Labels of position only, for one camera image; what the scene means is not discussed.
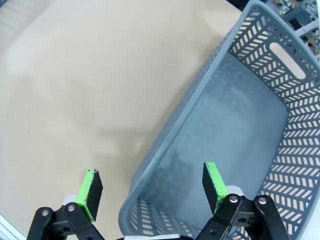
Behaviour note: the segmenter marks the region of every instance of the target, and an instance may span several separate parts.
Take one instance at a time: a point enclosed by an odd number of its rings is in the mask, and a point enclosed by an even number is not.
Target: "basket bottom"
[[[203,163],[215,162],[226,185],[239,186],[253,199],[286,119],[279,98],[227,53],[140,196],[202,229],[212,217]]]

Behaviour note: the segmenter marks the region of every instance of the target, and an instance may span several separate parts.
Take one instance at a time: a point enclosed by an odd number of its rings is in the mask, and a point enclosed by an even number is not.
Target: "screw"
[[[259,198],[258,198],[258,202],[259,202],[260,204],[266,204],[266,203],[267,203],[267,200],[266,200],[264,197],[259,197]]]
[[[232,203],[236,203],[236,202],[238,202],[238,198],[235,195],[232,195],[229,197],[229,201]]]
[[[49,211],[47,209],[42,211],[42,216],[47,216],[49,214]]]
[[[72,212],[73,210],[75,210],[75,206],[74,205],[70,205],[70,206],[68,206],[68,211],[69,212]]]

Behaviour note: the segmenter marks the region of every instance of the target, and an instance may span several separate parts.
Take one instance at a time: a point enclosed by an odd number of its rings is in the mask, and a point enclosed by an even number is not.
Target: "handle cutout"
[[[292,72],[297,79],[305,79],[306,74],[296,61],[277,42],[270,43],[270,50],[280,59],[281,62]]]

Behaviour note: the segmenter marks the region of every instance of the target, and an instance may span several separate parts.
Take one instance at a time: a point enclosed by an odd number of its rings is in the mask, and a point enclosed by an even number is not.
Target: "bolt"
[[[236,202],[238,202],[238,198],[235,195],[232,195],[229,197],[229,201],[232,203],[236,203]]]
[[[267,203],[267,200],[266,200],[264,197],[259,197],[259,198],[258,198],[258,202],[259,202],[260,204],[266,204],[266,203]]]
[[[49,214],[49,211],[47,209],[42,211],[42,216],[47,216]]]
[[[70,206],[68,206],[68,211],[69,212],[72,212],[73,210],[75,210],[75,206],[74,205],[70,205]]]

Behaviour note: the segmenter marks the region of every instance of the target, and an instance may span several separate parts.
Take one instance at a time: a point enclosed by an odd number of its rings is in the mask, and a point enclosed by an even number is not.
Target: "perforated basket wall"
[[[288,118],[280,144],[257,195],[273,198],[290,238],[296,239],[311,214],[319,189],[320,81],[319,65],[292,34],[284,22],[260,3],[252,4],[228,52],[256,74],[287,107]],[[270,50],[271,43],[286,50],[305,72],[305,79],[292,74]],[[215,64],[211,58],[204,68],[212,63]],[[130,221],[137,235],[185,233],[196,237],[200,231],[140,197],[133,204]],[[238,229],[229,239],[248,239],[248,234],[243,228]]]

